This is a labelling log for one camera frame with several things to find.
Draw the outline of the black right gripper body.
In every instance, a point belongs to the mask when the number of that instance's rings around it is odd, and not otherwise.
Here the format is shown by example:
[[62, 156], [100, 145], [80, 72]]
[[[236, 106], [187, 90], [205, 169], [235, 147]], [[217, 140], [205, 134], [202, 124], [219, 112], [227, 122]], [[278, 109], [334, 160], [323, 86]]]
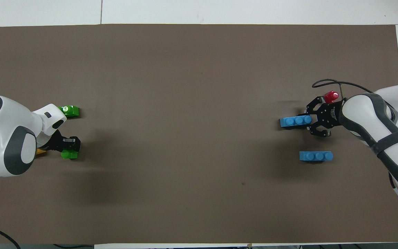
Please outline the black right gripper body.
[[315, 123], [322, 123], [322, 126], [319, 127], [320, 130], [322, 129], [331, 130], [336, 126], [341, 125], [339, 122], [339, 117], [344, 103], [345, 103], [344, 100], [335, 101], [333, 103], [325, 103], [325, 109], [323, 111], [324, 115], [322, 116], [322, 118], [316, 117], [316, 122], [315, 122]]

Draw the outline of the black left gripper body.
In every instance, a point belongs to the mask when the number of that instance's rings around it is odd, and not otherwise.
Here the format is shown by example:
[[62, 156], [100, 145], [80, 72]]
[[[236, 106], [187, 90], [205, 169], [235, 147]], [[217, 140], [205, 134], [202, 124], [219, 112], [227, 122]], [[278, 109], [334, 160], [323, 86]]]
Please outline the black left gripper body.
[[58, 151], [62, 152], [63, 150], [68, 149], [68, 144], [65, 141], [67, 137], [62, 136], [59, 130], [56, 130], [49, 141], [45, 144], [46, 151]]

